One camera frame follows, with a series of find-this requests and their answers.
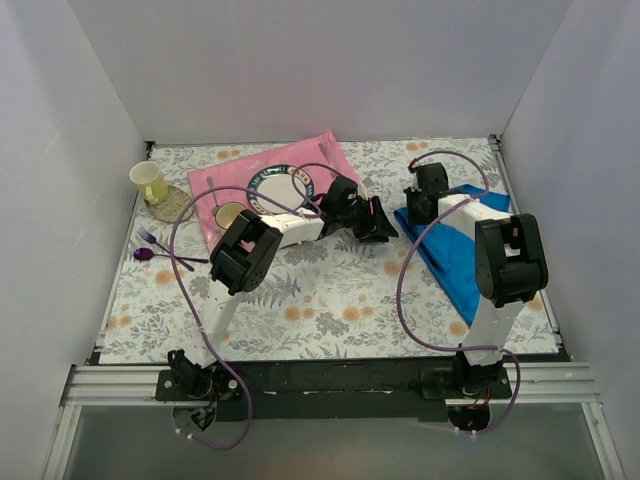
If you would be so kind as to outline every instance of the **floral tablecloth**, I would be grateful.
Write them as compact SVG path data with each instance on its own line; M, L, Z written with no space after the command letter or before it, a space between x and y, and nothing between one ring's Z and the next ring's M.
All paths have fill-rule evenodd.
M399 239L386 245L362 246L347 231L317 242L279 250L258 289L238 308L220 353L228 360L298 360L312 358L372 358L435 355L415 344L396 315L395 289L402 261L411 244L393 218L403 206L403 189L411 182L407 163L435 149L450 149L476 159L487 172L491 188L506 193L499 167L486 139L425 139L388 142L345 142L345 156L371 195L379 195ZM187 172L273 144L154 148L170 184L190 192ZM450 185L481 185L466 162L438 157ZM122 265L111 316L106 325L102 364L165 363L167 352L188 342L196 328L167 258L137 262L134 249L146 246L135 235L150 230L168 244L172 226L156 220L139 203L128 252ZM185 222L176 239L179 255L207 257L197 216ZM208 291L208 265L181 269L195 305L201 308ZM444 292L418 255L404 283L403 305L409 325L423 340L457 345L466 332ZM542 300L537 297L521 312L507 347L519 353L557 352Z

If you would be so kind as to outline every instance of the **pink towel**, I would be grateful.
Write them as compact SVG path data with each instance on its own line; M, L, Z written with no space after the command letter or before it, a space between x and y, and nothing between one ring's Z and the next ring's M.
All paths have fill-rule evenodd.
M328 162L322 154L318 146L320 143L325 146L330 162ZM340 145L338 145L333 133L330 131L314 138L301 140L283 147L267 150L266 152L241 157L201 170L194 170L189 172L187 176L191 184L191 191L195 197L197 194L209 189L207 177L211 177L214 187L230 185L247 188L254 175L264 168L274 165L292 165L297 167L309 162L328 165L338 170L345 177L359 181L356 172L345 158L340 149ZM334 179L334 174L324 168L307 167L304 171L313 181L314 195L325 193ZM216 197L219 205L224 205L228 202L238 202L244 204L256 213L264 213L257 212L255 208L250 206L246 192L222 190L216 192ZM212 210L215 206L216 202L213 195L205 195L196 203L200 225L202 226L202 232L204 233L209 251L213 250L225 233L225 230L218 226L212 215Z

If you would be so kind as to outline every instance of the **purple fork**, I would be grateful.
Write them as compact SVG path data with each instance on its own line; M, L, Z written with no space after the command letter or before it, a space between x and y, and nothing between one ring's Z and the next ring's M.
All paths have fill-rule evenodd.
M140 235L140 238L142 238L148 244L157 245L161 249L163 249L165 252L167 252L169 255L171 255L171 252L169 251L169 249L167 247L165 247L164 245L162 245L161 243L158 243L158 240L156 239L156 237L154 237L153 234L149 230L147 230L146 228L138 229L138 235ZM179 259L177 257L176 257L176 260L178 262L180 262L184 266L184 268L186 268L190 272L193 272L195 270L191 265L189 265L184 260L181 260L181 259Z

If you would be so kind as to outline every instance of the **blue towel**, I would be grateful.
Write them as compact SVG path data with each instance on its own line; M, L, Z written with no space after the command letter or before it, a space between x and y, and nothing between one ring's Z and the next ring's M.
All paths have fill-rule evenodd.
M481 189L471 185L462 185L456 190L469 195L482 192ZM508 195L490 193L487 197L481 198L480 202L501 212L509 211ZM423 225L409 226L406 207L396 210L394 215L412 242L415 242L426 228ZM480 302L480 291L476 284L473 240L453 227L438 224L422 240L418 252L460 316L471 325Z

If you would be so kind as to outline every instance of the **white wall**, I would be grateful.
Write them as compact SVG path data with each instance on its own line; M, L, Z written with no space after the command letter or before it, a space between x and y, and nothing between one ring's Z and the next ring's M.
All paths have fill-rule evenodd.
M588 360L628 478L640 478L640 1L576 0L504 135L538 216L549 291Z
M163 143L504 130L571 0L70 0Z
M0 1L0 478L42 474L91 352L144 158L64 0Z

